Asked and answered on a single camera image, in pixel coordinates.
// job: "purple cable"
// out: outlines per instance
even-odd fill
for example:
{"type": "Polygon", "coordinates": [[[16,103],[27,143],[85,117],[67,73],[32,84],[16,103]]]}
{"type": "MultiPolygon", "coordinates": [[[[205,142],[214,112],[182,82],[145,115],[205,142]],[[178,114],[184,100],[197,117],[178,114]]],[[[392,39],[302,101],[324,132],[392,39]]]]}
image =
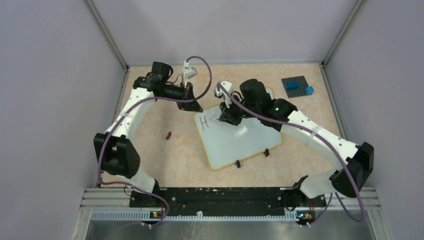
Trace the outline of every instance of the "purple cable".
{"type": "MultiPolygon", "coordinates": [[[[189,100],[178,100],[178,99],[172,99],[172,98],[161,97],[161,96],[147,97],[145,99],[142,99],[142,100],[138,101],[134,105],[132,105],[130,108],[128,108],[128,110],[125,113],[126,114],[129,114],[135,107],[137,107],[138,105],[140,105],[140,104],[142,104],[142,103],[144,103],[146,101],[149,101],[149,100],[161,99],[161,100],[172,101],[172,102],[177,102],[177,103],[190,103],[190,102],[193,102],[193,101],[195,101],[195,100],[203,97],[206,94],[206,92],[208,92],[209,88],[212,85],[212,70],[211,70],[211,67],[209,66],[208,62],[206,62],[206,60],[203,59],[200,56],[191,56],[191,57],[187,58],[186,62],[188,62],[190,59],[200,59],[200,60],[202,60],[204,62],[204,64],[206,65],[207,70],[209,71],[209,84],[207,85],[206,89],[204,90],[204,92],[200,96],[196,97],[195,99],[189,99],[189,100]]],[[[147,195],[153,196],[153,197],[158,198],[159,200],[161,200],[166,205],[166,211],[165,211],[165,214],[162,216],[162,218],[158,222],[156,222],[155,224],[151,225],[151,227],[153,228],[153,227],[157,226],[158,224],[160,224],[166,218],[166,216],[168,215],[168,213],[170,211],[170,205],[168,204],[168,202],[163,197],[161,197],[159,195],[156,195],[154,193],[151,193],[151,192],[144,191],[144,190],[140,189],[137,186],[134,186],[132,184],[129,184],[128,182],[124,182],[124,181],[104,182],[103,179],[102,179],[102,162],[103,162],[103,156],[105,154],[106,146],[107,146],[109,140],[111,139],[111,136],[112,136],[113,132],[115,132],[115,130],[122,123],[122,121],[124,120],[125,117],[126,116],[121,116],[119,118],[119,120],[112,127],[112,129],[110,130],[110,132],[107,134],[106,138],[104,139],[104,143],[101,146],[100,154],[98,156],[98,165],[97,165],[97,177],[98,177],[98,181],[99,181],[100,184],[103,184],[103,185],[111,185],[111,184],[124,184],[124,185],[128,185],[128,186],[133,187],[134,189],[136,189],[140,193],[147,194],[147,195]]],[[[141,223],[140,222],[130,222],[128,224],[125,224],[125,225],[121,226],[120,228],[118,228],[117,230],[113,231],[108,237],[106,237],[106,239],[108,239],[114,233],[119,232],[120,230],[122,230],[122,229],[124,229],[124,228],[126,228],[126,227],[128,227],[130,225],[134,225],[134,224],[141,224],[141,223]]]]}
{"type": "MultiPolygon", "coordinates": [[[[298,124],[294,124],[294,123],[289,123],[289,122],[285,122],[285,121],[279,121],[279,120],[275,120],[272,118],[268,118],[262,115],[259,115],[249,109],[247,109],[246,107],[244,107],[240,102],[238,102],[222,85],[220,82],[217,83],[217,86],[219,89],[221,89],[225,95],[227,95],[227,97],[229,97],[231,99],[231,101],[233,103],[235,103],[238,107],[240,107],[241,109],[243,109],[244,111],[246,111],[247,113],[251,114],[252,116],[258,118],[258,119],[262,119],[265,121],[268,121],[270,123],[275,123],[275,124],[282,124],[282,125],[287,125],[287,126],[291,126],[291,127],[295,127],[295,128],[299,128],[301,130],[304,130],[310,134],[312,134],[314,131],[306,128],[302,125],[298,125],[298,124]]],[[[340,202],[341,207],[344,209],[344,211],[346,212],[346,214],[349,216],[349,218],[351,218],[352,220],[354,220],[357,223],[361,223],[365,220],[365,216],[366,216],[366,212],[365,212],[365,208],[364,208],[364,202],[362,201],[362,197],[359,193],[359,189],[355,183],[354,178],[352,177],[351,172],[348,170],[348,167],[346,166],[346,164],[343,162],[342,157],[340,156],[340,154],[337,152],[337,150],[331,145],[331,143],[329,141],[327,141],[323,136],[319,135],[319,134],[315,134],[315,137],[317,137],[319,140],[321,140],[322,142],[325,143],[325,145],[327,145],[327,147],[330,148],[330,150],[335,154],[335,156],[337,157],[338,161],[340,162],[341,166],[343,167],[344,171],[346,172],[347,178],[349,179],[350,184],[352,185],[353,191],[356,194],[356,197],[358,199],[358,203],[359,203],[359,207],[360,207],[360,212],[362,214],[360,219],[356,219],[354,218],[354,216],[346,209],[345,205],[343,204],[342,200],[340,199],[339,195],[336,193],[336,197],[340,202]]]]}

